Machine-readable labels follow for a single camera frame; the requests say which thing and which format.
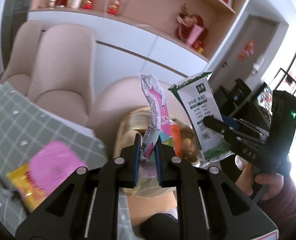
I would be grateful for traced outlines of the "person's right hand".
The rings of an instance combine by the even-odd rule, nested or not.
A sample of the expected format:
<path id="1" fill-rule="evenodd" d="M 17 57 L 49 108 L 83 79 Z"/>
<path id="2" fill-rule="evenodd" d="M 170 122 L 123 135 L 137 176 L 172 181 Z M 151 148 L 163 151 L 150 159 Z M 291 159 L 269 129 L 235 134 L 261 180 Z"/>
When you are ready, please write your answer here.
<path id="1" fill-rule="evenodd" d="M 267 189 L 264 192 L 261 200 L 269 200 L 277 196 L 283 189 L 284 186 L 284 177 L 278 173 L 272 174 L 258 174 L 254 176 L 252 174 L 252 165 L 248 161 L 239 157 L 235 157 L 235 164 L 237 168 L 242 171 L 241 175 L 236 181 L 236 185 L 241 191 L 243 191 L 247 196 L 251 196 L 253 193 L 254 183 L 260 185 L 267 185 Z"/>

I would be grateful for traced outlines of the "red sleeve forearm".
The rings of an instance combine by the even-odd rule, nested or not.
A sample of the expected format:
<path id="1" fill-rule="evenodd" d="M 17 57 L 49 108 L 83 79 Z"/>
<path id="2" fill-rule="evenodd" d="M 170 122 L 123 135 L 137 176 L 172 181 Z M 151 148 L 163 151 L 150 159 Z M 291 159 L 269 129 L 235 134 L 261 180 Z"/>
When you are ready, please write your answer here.
<path id="1" fill-rule="evenodd" d="M 280 239 L 296 239 L 296 186 L 289 175 L 279 193 L 260 200 L 258 206 L 276 224 Z"/>

